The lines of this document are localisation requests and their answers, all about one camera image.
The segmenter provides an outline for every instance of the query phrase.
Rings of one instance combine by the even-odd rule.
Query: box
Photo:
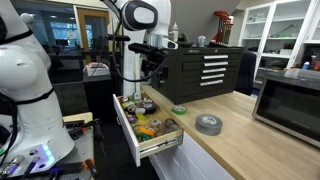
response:
[[[88,76],[110,75],[110,70],[108,67],[99,67],[99,68],[91,67],[91,68],[87,68],[87,74]]]

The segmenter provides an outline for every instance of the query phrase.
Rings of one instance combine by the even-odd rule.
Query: wire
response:
[[[165,63],[166,63],[167,57],[165,57],[165,59],[162,61],[162,63],[159,65],[159,67],[158,67],[154,72],[152,72],[151,74],[149,74],[148,76],[146,76],[146,77],[144,77],[144,78],[134,80],[134,79],[128,79],[128,78],[124,77],[124,76],[121,74],[119,68],[118,68],[117,65],[116,65],[116,56],[115,56],[115,51],[116,51],[116,47],[115,47],[116,35],[118,34],[118,31],[119,31],[119,29],[120,29],[120,25],[122,24],[122,16],[121,16],[121,14],[120,14],[120,17],[121,17],[121,18],[120,18],[120,23],[118,24],[118,26],[117,26],[117,28],[116,28],[116,31],[115,31],[115,33],[114,33],[114,36],[113,36],[113,38],[112,38],[112,56],[113,56],[112,60],[113,60],[113,65],[114,65],[114,67],[115,67],[118,75],[119,75],[122,79],[124,79],[124,80],[126,80],[126,81],[129,81],[129,82],[142,82],[142,81],[146,81],[146,80],[150,79],[151,77],[153,77],[154,75],[156,75],[156,74],[163,68],[163,66],[164,66]]]

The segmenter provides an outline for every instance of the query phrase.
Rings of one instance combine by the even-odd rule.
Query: cabinet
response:
[[[246,9],[239,46],[257,54],[255,88],[266,72],[293,66],[316,2],[283,0]]]
[[[233,91],[242,48],[179,48],[169,51],[167,79],[152,78],[154,89],[176,104]]]
[[[150,156],[160,179],[234,179],[186,132],[182,145]]]

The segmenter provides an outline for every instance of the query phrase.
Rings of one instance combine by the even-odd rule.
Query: green tape roll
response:
[[[184,106],[177,105],[172,108],[172,112],[177,115],[184,115],[187,112],[187,110]]]

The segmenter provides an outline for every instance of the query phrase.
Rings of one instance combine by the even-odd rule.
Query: table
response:
[[[174,104],[150,86],[142,90],[235,179],[319,179],[320,150],[265,123],[255,120],[255,98],[238,92],[182,104],[187,114],[171,112]],[[199,114],[223,121],[218,136],[195,128]]]

